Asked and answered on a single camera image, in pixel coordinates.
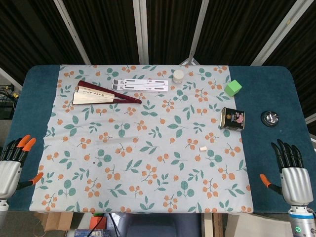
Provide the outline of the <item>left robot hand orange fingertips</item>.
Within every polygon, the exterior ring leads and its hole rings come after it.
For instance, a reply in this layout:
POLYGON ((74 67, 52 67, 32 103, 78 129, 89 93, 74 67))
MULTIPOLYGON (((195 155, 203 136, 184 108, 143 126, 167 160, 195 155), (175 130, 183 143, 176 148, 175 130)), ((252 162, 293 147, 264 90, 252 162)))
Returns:
POLYGON ((40 172, 34 178, 20 182, 24 163, 36 141, 36 138, 31 138, 28 134, 23 138, 12 140, 3 148, 0 155, 1 200, 11 198, 16 190, 34 186, 43 177, 43 173, 40 172))

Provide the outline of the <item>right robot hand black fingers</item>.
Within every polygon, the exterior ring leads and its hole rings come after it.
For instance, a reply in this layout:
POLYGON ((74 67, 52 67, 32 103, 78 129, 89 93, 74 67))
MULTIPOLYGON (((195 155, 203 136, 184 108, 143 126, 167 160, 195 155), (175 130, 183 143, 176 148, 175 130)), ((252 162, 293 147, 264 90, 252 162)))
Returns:
POLYGON ((295 145, 277 139, 272 142, 281 185, 273 184, 265 174, 260 174, 262 183, 268 188, 283 196, 291 206, 307 206, 314 200, 312 185, 308 170, 304 167, 300 150, 295 145))

